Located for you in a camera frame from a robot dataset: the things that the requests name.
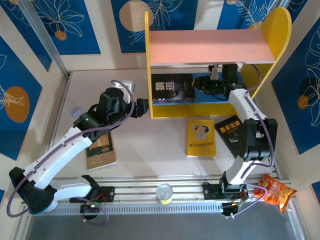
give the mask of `snack bag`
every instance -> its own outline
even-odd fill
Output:
[[[258,183],[258,186],[262,186],[268,190],[264,201],[276,204],[279,206],[281,213],[285,213],[288,202],[292,195],[297,191],[277,181],[268,174],[263,175]],[[265,193],[264,190],[256,188],[254,190],[254,196],[260,198]]]

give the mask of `yellow shelf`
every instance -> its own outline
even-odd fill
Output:
[[[150,106],[150,114],[151,118],[177,118],[177,117],[212,117],[212,116],[231,116],[237,114],[235,109],[229,104],[229,103],[212,103],[212,104],[176,104],[176,105],[153,105],[152,104],[152,85],[151,85],[151,74],[152,74],[152,66],[159,66],[162,65],[161,61],[158,59],[154,59],[159,56],[159,54],[155,55],[155,52],[151,54],[152,49],[161,49],[161,53],[164,53],[167,49],[169,51],[170,49],[174,49],[174,46],[179,46],[179,41],[181,38],[167,38],[168,37],[168,31],[159,31],[159,32],[152,32],[150,34],[150,25],[149,25],[149,13],[148,11],[145,12],[144,16],[144,23],[145,23],[145,53],[146,53],[146,62],[147,62],[147,75],[148,75],[148,91],[149,91],[149,106]],[[243,82],[246,84],[248,88],[254,87],[259,83],[259,76],[255,69],[252,67],[251,64],[256,64],[257,68],[260,70],[261,75],[262,75],[262,83],[260,87],[251,92],[251,96],[254,97],[257,92],[260,90],[262,84],[265,83],[266,79],[269,77],[270,73],[274,69],[275,65],[278,63],[279,59],[285,52],[290,36],[291,36],[291,30],[292,30],[292,22],[291,22],[291,17],[285,8],[278,7],[275,8],[273,11],[269,13],[269,15],[266,17],[264,22],[261,24],[260,30],[253,30],[256,33],[256,37],[252,39],[252,41],[247,41],[246,43],[242,42],[237,42],[237,46],[241,48],[243,47],[247,49],[245,52],[248,52],[248,56],[243,57],[243,61],[239,62],[244,62],[246,64],[243,65],[241,68],[241,77]],[[241,33],[240,35],[242,36],[242,32],[246,33],[246,35],[243,35],[243,37],[248,36],[248,29],[238,29],[238,30],[229,30],[230,32],[225,32],[220,31],[220,30],[205,30],[208,31],[204,35],[208,36],[216,36],[217,38],[220,37],[219,34],[217,33],[223,33],[225,35],[230,35],[230,34],[238,34]],[[259,55],[253,55],[253,50],[256,52],[257,51],[257,45],[260,45],[264,48],[265,50],[265,44],[262,44],[262,40],[259,37],[259,34],[257,31],[260,31],[260,33],[263,35],[265,43],[267,44],[269,48],[269,52],[272,54],[272,59],[268,56],[266,59],[266,56],[263,55],[261,58],[257,58],[256,56]],[[176,34],[182,34],[184,35],[183,39],[188,39],[188,35],[194,36],[196,31],[195,30],[188,30],[188,31],[171,31],[171,33],[176,33]],[[201,45],[202,38],[192,38],[194,41],[194,45]],[[223,45],[224,41],[218,41],[219,48],[222,48],[221,45]],[[225,48],[228,48],[228,45],[230,47],[230,44],[234,45],[234,42],[226,41]],[[212,44],[208,42],[208,39],[206,40],[206,44],[212,45],[212,47],[216,47],[216,44]],[[184,46],[186,48],[190,48],[190,45],[193,45],[192,42],[187,42],[187,43],[181,43],[181,45],[177,48],[179,51],[176,51],[175,54],[179,54],[182,50],[186,52],[186,49],[184,49]],[[228,54],[223,56],[223,62],[228,63],[228,62],[234,62],[235,58],[232,58],[232,60],[226,59],[226,56]],[[252,56],[255,56],[253,62],[251,62],[250,58]],[[185,64],[185,62],[182,62],[183,59],[179,60],[179,58],[175,58],[174,55],[170,55],[170,59],[167,59],[167,62],[163,62],[164,65],[177,65],[177,64]],[[215,59],[215,61],[219,61],[222,58],[212,58]],[[219,64],[220,62],[208,62],[209,64]]]

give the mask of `book on shelf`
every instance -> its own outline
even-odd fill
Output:
[[[116,164],[116,154],[111,133],[101,136],[86,148],[86,168],[88,171]]]
[[[238,141],[243,128],[241,120],[235,115],[216,123],[214,128],[232,153],[233,157],[236,158],[239,154]]]
[[[192,103],[195,101],[195,88],[192,87],[191,73],[152,74],[151,93],[153,104]]]
[[[186,134],[188,157],[215,158],[217,156],[213,120],[188,119]]]

